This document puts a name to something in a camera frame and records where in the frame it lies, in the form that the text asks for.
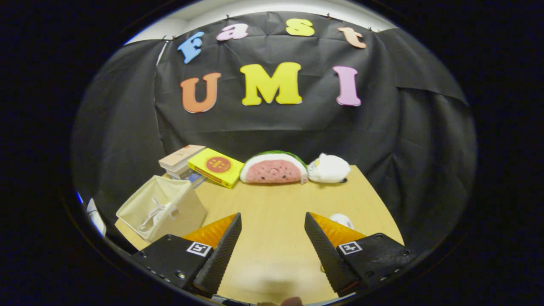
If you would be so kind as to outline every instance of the pink foam letter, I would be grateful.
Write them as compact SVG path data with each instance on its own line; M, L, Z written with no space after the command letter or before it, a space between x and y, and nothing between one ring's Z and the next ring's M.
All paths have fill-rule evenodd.
M336 102L348 106L361 105L361 100L357 97L357 89L355 88L357 70L346 66L334 66L333 69L338 74L340 81L340 96L336 98Z
M237 23L235 25L226 26L223 32L217 35L217 40L240 39L248 35L248 25L245 23Z

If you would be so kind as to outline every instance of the white fabric basket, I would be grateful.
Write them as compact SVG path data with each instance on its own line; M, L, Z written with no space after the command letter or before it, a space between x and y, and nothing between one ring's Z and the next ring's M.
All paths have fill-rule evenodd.
M188 180L154 175L117 210L117 217L143 239L184 236L200 228L207 211Z

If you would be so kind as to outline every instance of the white wall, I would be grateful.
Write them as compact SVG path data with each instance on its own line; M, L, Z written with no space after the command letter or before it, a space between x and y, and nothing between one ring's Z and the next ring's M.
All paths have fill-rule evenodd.
M225 19L226 14L229 14L232 17L261 11L300 11L324 16L326 16L327 13L330 13L331 17L345 20L365 28L372 27L372 30L374 31L395 27L387 20L346 1L245 0L223 5L205 12L200 16L194 16L193 18L188 19L189 22L184 30L185 32L188 32L217 20Z
M172 39L172 36L176 37L185 33L186 25L187 20L168 16L150 25L126 43L130 44L131 42L147 39L162 39L165 35L164 39Z
M180 9L149 26L129 42L145 39L171 39L190 30L231 17L263 11L299 11L330 16L372 30L395 25L377 14L346 0L203 0Z

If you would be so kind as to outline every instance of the stacked books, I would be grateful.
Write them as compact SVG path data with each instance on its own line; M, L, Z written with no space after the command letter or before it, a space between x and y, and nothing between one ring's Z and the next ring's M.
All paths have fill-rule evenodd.
M193 189L197 188L200 184L202 184L202 182L204 182L207 179L207 177L203 176L200 173L195 172L192 169L187 170L182 175L180 175L180 177L181 177L180 178L181 180L191 181L191 186L193 187Z
M184 175L187 170L190 170L187 165L189 159L205 148L206 147L203 145L187 145L159 160L159 164L173 179L181 180L181 176Z

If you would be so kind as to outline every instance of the white plush toy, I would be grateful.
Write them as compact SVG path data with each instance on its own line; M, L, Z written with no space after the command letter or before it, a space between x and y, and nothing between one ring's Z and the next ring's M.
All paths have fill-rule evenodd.
M329 219L345 227L353 229L353 224L351 220L348 218L348 216L346 215L343 215L341 213L335 213L334 215L330 216Z
M308 166L308 178L320 183L345 182L351 168L347 161L338 156L321 153L319 158Z

